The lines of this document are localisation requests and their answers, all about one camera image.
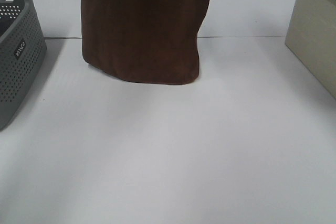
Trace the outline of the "brown towel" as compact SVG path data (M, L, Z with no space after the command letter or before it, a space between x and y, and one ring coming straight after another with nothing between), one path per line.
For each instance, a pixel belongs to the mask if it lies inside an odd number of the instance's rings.
M123 81L192 83L209 1L81 0L83 59Z

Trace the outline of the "beige storage box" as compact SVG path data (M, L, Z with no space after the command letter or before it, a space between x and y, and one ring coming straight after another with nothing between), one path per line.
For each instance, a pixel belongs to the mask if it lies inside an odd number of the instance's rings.
M335 96L335 0L295 0L285 44Z

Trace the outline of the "grey perforated plastic basket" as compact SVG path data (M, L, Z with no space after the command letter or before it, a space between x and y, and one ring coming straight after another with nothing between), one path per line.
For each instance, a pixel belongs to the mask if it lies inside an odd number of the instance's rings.
M1 128L14 117L47 51L33 0L1 2Z

